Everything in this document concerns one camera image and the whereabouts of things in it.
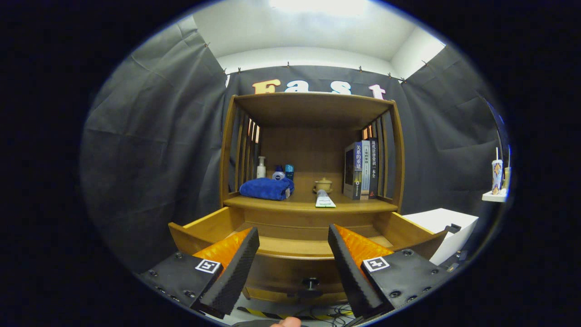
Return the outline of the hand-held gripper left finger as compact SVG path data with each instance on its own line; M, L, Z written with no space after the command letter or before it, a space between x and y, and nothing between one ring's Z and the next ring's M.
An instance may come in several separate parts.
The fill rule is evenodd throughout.
M181 306L222 319L234 309L259 246L257 228L246 228L195 254L178 251L139 277Z

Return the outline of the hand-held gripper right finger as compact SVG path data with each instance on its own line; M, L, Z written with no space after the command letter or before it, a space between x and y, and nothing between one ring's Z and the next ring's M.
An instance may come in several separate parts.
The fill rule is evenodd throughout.
M414 248L393 251L340 225L329 226L328 244L357 318L403 307L448 278L446 268Z

